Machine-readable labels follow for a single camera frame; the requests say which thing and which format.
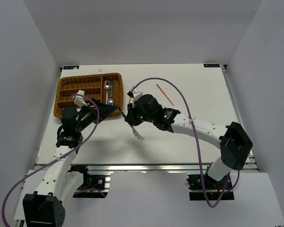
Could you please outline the black handled fork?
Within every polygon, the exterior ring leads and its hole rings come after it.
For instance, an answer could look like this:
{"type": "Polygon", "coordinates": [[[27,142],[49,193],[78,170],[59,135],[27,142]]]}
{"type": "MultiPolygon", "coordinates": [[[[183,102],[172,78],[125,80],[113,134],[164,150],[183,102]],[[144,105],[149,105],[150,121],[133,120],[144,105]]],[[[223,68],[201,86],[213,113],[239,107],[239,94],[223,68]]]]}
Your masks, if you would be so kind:
{"type": "MultiPolygon", "coordinates": [[[[118,111],[121,113],[121,115],[123,116],[123,118],[125,119],[126,116],[125,116],[125,113],[123,112],[123,110],[118,105],[116,107],[117,107],[118,111]]],[[[131,127],[133,135],[135,136],[135,138],[137,138],[140,141],[145,140],[145,138],[141,134],[139,134],[138,131],[130,123],[127,123],[127,124],[131,127]]]]}

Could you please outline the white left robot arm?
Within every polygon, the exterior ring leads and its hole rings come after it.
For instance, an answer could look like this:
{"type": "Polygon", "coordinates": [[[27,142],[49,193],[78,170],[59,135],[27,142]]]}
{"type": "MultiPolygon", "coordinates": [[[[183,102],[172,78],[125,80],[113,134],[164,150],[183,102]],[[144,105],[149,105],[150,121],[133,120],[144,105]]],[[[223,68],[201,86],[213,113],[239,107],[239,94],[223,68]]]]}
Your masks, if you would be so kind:
{"type": "Polygon", "coordinates": [[[90,176],[71,169],[84,138],[82,131],[90,124],[98,124],[117,109],[95,99],[84,102],[80,109],[66,107],[62,111],[61,126],[57,130],[55,155],[47,171],[32,194],[23,198],[23,210],[28,227],[61,227],[65,220],[66,201],[78,188],[90,185],[90,176]]]}

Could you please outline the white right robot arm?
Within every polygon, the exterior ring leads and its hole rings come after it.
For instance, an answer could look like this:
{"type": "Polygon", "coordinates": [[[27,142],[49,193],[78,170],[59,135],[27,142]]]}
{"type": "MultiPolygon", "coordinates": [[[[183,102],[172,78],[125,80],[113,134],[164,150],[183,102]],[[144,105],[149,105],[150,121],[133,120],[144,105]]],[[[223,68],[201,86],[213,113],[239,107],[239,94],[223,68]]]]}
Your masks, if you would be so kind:
{"type": "Polygon", "coordinates": [[[220,150],[220,156],[205,173],[204,182],[207,187],[214,189],[230,171],[243,169],[253,142],[241,124],[232,122],[223,126],[190,119],[179,110],[162,107],[155,97],[137,89],[128,95],[133,100],[128,105],[125,121],[131,126],[149,122],[161,131],[195,137],[220,150]]]}

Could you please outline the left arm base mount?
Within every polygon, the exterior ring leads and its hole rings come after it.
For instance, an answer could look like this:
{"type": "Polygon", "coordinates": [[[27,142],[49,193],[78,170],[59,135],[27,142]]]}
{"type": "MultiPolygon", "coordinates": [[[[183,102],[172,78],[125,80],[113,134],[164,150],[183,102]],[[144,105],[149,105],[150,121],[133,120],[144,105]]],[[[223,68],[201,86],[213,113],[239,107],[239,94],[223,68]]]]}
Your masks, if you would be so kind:
{"type": "Polygon", "coordinates": [[[87,166],[71,166],[69,172],[82,174],[83,183],[73,195],[73,198],[105,198],[108,194],[110,175],[93,173],[87,166]]]}

